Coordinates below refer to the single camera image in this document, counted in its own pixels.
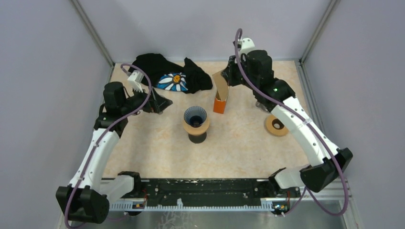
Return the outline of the brown paper coffee filter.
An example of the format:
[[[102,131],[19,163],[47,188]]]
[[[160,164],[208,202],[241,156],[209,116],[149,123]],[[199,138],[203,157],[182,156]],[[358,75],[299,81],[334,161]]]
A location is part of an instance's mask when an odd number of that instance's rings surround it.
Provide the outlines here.
[[[219,94],[219,100],[226,101],[229,94],[229,86],[226,79],[222,76],[223,70],[216,72],[212,75],[217,92]]]

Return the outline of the ribbed glass dripper cone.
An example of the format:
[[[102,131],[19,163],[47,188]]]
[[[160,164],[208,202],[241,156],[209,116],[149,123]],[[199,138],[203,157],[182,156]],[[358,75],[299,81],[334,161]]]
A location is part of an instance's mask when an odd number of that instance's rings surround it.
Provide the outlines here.
[[[192,106],[185,110],[183,119],[191,127],[200,127],[207,120],[207,112],[200,106]]]

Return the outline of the orange coffee filter box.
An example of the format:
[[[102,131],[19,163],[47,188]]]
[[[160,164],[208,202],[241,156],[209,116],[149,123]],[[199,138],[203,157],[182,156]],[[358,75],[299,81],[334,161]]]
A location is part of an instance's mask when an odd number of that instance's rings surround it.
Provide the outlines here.
[[[225,113],[227,98],[228,98],[228,94],[226,94],[225,96],[221,96],[218,91],[216,92],[216,95],[214,98],[214,104],[213,104],[214,113],[218,113],[218,114]]]

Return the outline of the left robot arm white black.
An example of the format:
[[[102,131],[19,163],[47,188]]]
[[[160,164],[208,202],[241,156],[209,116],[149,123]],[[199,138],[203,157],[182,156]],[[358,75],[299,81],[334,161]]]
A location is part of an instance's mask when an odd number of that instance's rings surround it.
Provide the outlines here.
[[[145,197],[138,172],[122,171],[102,186],[103,172],[129,116],[140,111],[161,114],[172,105],[172,100],[159,95],[154,88],[148,92],[134,91],[132,96],[127,96],[121,82],[107,83],[103,97],[85,157],[69,184],[56,191],[66,224],[71,221],[100,224],[106,220],[110,205],[122,197]]]

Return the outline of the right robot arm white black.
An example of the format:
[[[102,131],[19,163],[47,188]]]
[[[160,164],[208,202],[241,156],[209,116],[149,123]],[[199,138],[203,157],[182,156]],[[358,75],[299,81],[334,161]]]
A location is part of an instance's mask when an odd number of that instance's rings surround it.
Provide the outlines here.
[[[237,58],[231,55],[221,76],[229,86],[244,85],[298,142],[308,165],[282,168],[271,175],[269,191],[282,196],[288,188],[305,186],[320,192],[345,171],[353,158],[348,148],[339,148],[313,123],[289,84],[274,76],[272,58],[265,50],[254,50]]]

